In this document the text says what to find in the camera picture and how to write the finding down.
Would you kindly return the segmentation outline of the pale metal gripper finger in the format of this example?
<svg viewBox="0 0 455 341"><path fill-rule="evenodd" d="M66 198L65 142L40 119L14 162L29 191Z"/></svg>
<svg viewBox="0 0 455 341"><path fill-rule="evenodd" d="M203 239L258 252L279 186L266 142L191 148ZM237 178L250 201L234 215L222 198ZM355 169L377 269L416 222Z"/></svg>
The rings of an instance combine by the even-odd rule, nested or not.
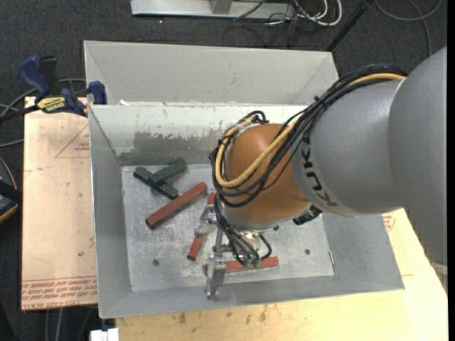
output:
<svg viewBox="0 0 455 341"><path fill-rule="evenodd" d="M213 295L213 281L214 281L215 268L210 262L203 265L203 274L205 277L205 295L211 298Z"/></svg>
<svg viewBox="0 0 455 341"><path fill-rule="evenodd" d="M215 268L213 271L213 294L214 295L217 293L219 287L221 287L223 284L226 268L227 267L226 267L225 262L217 262L215 264Z"/></svg>

